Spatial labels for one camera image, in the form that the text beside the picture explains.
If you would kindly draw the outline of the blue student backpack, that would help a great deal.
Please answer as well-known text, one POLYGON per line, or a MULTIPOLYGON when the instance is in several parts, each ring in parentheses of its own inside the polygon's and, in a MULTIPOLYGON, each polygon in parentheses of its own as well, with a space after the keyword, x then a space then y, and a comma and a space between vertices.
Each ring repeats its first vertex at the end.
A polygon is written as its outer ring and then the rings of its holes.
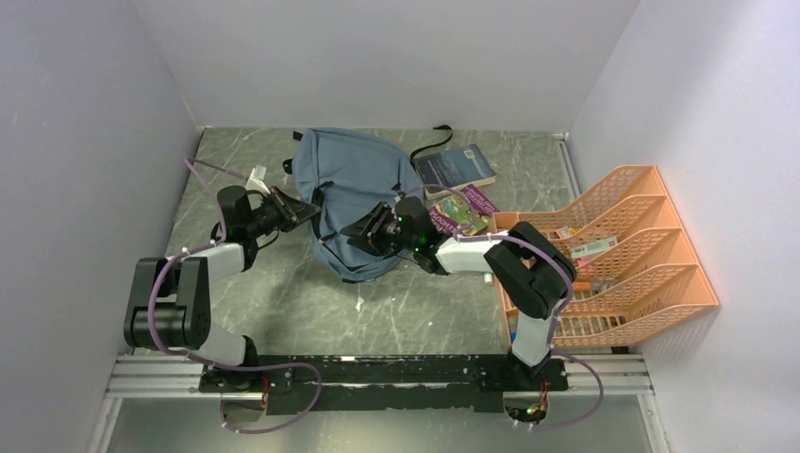
POLYGON ((425 197, 409 155, 395 143, 350 129, 309 128, 293 137, 298 149, 284 164, 302 200, 320 209, 309 220, 316 259, 345 283, 389 273, 408 252, 375 256, 349 244, 342 231, 379 204, 393 209, 400 194, 425 197))

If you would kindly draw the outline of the dark blue book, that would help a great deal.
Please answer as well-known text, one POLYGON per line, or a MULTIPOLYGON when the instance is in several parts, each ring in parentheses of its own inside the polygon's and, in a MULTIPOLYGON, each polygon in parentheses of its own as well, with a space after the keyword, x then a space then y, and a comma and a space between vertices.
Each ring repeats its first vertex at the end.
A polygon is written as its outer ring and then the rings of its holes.
POLYGON ((439 151, 413 160, 424 184, 437 184, 461 189, 493 184, 496 173, 476 144, 439 151))

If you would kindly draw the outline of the purple colourful book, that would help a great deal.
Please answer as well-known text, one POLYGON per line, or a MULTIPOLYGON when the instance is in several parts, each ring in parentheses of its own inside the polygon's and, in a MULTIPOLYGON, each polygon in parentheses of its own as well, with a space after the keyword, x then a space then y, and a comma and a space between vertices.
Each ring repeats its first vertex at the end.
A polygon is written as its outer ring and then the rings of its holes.
POLYGON ((439 232, 475 236, 489 228, 492 216, 499 209, 475 185, 470 184, 461 190, 461 195, 446 196, 428 211, 439 232))

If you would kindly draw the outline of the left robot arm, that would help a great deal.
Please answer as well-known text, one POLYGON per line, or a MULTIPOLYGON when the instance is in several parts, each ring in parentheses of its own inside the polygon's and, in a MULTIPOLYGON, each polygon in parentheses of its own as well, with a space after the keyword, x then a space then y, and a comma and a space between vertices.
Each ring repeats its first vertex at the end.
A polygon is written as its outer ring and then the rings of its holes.
POLYGON ((133 348, 184 355, 223 369, 224 381, 246 393, 261 378, 258 352, 249 337, 213 322, 211 286, 248 271, 262 248, 260 238, 290 232, 321 209, 276 187, 262 192, 233 185, 216 199, 222 220, 208 244, 137 262, 123 331, 133 348))

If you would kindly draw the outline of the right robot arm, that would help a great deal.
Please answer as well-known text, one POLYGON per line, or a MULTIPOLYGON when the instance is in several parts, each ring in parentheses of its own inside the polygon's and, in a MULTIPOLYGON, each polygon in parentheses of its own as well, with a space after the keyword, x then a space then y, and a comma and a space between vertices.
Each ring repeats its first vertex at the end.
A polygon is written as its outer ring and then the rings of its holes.
POLYGON ((522 391, 543 381, 555 320, 573 297, 576 269, 531 224, 519 222, 500 233, 447 236, 435 228, 423 202, 408 196, 394 206, 377 204, 342 234, 373 256, 408 252, 429 274, 491 273, 518 311, 509 379, 522 391))

